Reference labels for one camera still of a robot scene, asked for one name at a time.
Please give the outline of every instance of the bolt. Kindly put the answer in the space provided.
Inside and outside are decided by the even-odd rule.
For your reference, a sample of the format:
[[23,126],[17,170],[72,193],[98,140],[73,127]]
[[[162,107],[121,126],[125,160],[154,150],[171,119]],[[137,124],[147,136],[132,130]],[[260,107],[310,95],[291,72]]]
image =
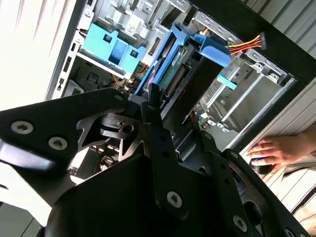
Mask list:
[[238,155],[235,152],[231,152],[232,156],[238,158]]
[[33,132],[34,127],[29,122],[26,121],[16,121],[13,124],[11,124],[11,130],[13,132],[16,132],[18,134],[30,134]]
[[210,134],[208,134],[207,132],[205,133],[205,136],[206,136],[208,139],[212,140],[212,136],[211,136]]
[[62,137],[52,137],[48,141],[49,146],[55,150],[64,150],[68,147],[68,142]]
[[288,237],[295,237],[292,231],[290,231],[288,228],[285,228],[284,231]]
[[167,193],[167,200],[168,203],[170,203],[175,208],[180,208],[182,206],[182,199],[174,191],[170,191]]
[[234,221],[235,226],[237,226],[242,232],[247,231],[247,225],[240,216],[235,215],[233,217],[233,221]]
[[118,100],[123,100],[123,97],[121,97],[120,95],[116,95],[115,98],[117,98]]

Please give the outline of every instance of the black mount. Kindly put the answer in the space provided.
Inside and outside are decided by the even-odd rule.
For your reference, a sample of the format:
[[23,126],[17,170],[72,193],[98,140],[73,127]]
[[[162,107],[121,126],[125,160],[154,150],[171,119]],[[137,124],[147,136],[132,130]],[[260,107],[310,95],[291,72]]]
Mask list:
[[[154,84],[142,103],[103,89],[24,106],[0,112],[0,161],[54,177],[83,148],[121,139],[122,161],[65,192],[51,212],[47,236],[99,236],[104,223],[118,236],[286,237],[285,229],[308,236],[243,158],[219,152],[194,118],[190,162],[179,164]],[[33,130],[17,132],[17,121]],[[66,147],[53,148],[55,137]]]

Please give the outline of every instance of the black metal bracket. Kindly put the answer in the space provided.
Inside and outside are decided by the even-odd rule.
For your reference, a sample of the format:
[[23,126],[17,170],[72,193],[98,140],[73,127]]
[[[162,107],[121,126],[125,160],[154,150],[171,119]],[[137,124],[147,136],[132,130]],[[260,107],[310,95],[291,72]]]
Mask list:
[[99,135],[87,142],[93,123],[127,106],[120,92],[103,89],[2,111],[0,160],[36,171],[65,172],[77,152],[108,139]]

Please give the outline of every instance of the black wire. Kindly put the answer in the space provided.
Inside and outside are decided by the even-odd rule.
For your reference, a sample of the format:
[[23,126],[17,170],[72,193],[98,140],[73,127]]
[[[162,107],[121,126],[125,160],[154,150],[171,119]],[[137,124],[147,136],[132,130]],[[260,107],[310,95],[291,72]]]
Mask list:
[[34,217],[31,219],[31,222],[28,224],[28,226],[25,228],[25,230],[23,231],[23,233],[21,234],[20,237],[22,237],[25,233],[25,231],[28,229],[28,227],[30,226],[30,224],[32,223],[32,221],[34,220]]
[[198,26],[197,26],[197,24],[196,24],[196,21],[195,21],[195,20],[193,20],[193,24],[194,24],[194,25],[196,26],[196,28],[197,28],[197,32],[195,32],[195,33],[194,33],[194,35],[195,35],[196,33],[200,32],[201,30],[199,30],[199,29],[198,29]]

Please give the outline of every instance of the screw hole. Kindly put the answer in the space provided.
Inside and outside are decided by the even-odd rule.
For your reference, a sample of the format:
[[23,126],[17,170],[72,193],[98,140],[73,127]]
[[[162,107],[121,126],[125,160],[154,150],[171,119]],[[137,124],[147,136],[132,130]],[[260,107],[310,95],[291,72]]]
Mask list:
[[227,178],[225,178],[224,181],[225,181],[225,183],[226,183],[227,185],[230,184],[230,183],[229,183],[229,180],[228,180]]
[[123,128],[123,132],[124,133],[129,133],[129,132],[131,132],[131,131],[133,131],[134,130],[134,127],[132,126],[132,125],[126,125],[124,128]]
[[167,158],[169,157],[169,153],[168,152],[162,152],[162,154],[163,154],[164,157],[167,157]]
[[198,170],[199,170],[199,171],[202,171],[202,172],[204,172],[204,173],[206,173],[206,170],[205,170],[205,167],[204,167],[204,166],[201,166]]

